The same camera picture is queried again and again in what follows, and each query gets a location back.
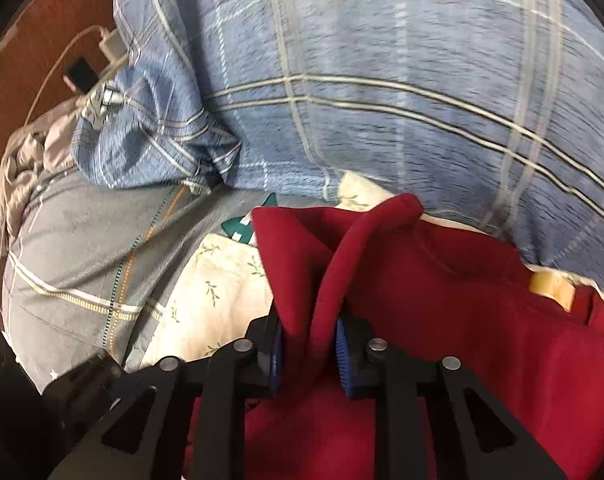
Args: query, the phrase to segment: yellow object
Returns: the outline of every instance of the yellow object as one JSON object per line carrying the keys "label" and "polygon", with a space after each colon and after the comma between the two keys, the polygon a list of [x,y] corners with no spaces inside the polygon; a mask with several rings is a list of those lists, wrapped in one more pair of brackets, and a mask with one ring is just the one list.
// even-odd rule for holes
{"label": "yellow object", "polygon": [[564,279],[559,272],[553,272],[552,270],[535,272],[528,284],[528,290],[534,294],[556,300],[566,312],[571,311],[575,287]]}

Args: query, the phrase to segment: white cable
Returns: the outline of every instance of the white cable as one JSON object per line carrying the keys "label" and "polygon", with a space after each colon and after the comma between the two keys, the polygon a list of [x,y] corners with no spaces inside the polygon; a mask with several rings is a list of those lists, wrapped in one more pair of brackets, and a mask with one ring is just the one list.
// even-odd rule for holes
{"label": "white cable", "polygon": [[74,44],[76,44],[77,40],[79,40],[83,36],[87,35],[89,32],[95,32],[95,31],[99,32],[102,36],[104,36],[105,33],[108,34],[108,32],[109,32],[108,29],[106,29],[105,27],[102,27],[101,25],[89,25],[85,30],[78,32],[76,34],[76,36],[71,41],[68,42],[67,46],[62,51],[62,54],[60,54],[60,57],[58,57],[56,62],[53,64],[53,67],[51,67],[51,70],[48,71],[48,74],[44,78],[44,81],[42,82],[42,85],[40,86],[38,93],[35,95],[35,99],[33,100],[33,104],[31,105],[31,108],[29,109],[29,113],[26,115],[26,120],[24,121],[24,126],[29,124],[29,120],[31,119],[31,114],[35,110],[35,105],[38,104],[38,101],[40,100],[40,95],[42,95],[42,92],[44,91],[44,88],[47,85],[48,80],[51,78],[51,76],[55,72],[56,68],[60,65],[60,63],[64,59],[64,56],[66,56],[66,53],[71,49],[72,46],[74,46]]}

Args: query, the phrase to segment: gray plaid fabric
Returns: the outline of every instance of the gray plaid fabric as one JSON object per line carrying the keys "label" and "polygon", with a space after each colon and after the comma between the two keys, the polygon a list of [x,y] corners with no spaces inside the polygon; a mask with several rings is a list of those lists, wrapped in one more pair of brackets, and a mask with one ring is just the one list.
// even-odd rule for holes
{"label": "gray plaid fabric", "polygon": [[79,171],[43,174],[2,280],[4,328],[35,385],[42,390],[100,348],[137,369],[202,238],[266,197],[226,186],[200,196],[180,185],[111,190]]}
{"label": "gray plaid fabric", "polygon": [[96,184],[336,198],[344,170],[604,287],[604,28],[582,0],[114,0]]}

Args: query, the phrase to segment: wrinkled gray cloth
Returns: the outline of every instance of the wrinkled gray cloth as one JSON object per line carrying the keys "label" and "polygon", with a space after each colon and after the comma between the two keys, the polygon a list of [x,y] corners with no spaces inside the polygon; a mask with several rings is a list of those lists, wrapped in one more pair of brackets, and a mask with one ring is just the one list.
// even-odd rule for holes
{"label": "wrinkled gray cloth", "polygon": [[22,213],[42,171],[73,166],[71,138],[77,122],[76,99],[69,99],[15,130],[0,161],[0,255],[13,243]]}
{"label": "wrinkled gray cloth", "polygon": [[604,28],[582,0],[114,0],[114,17],[123,104],[74,137],[92,182],[335,199],[353,170],[604,288]]}

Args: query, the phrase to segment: red cloth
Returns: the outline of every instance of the red cloth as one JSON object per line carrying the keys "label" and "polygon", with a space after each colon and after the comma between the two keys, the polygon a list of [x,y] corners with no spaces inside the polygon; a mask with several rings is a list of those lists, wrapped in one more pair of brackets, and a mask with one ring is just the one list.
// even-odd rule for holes
{"label": "red cloth", "polygon": [[373,404],[346,399],[330,359],[345,300],[407,354],[459,357],[570,479],[604,457],[604,304],[580,288],[565,313],[527,290],[514,248],[422,212],[411,195],[368,213],[253,211],[286,355],[278,398],[246,421],[247,478],[372,478]]}

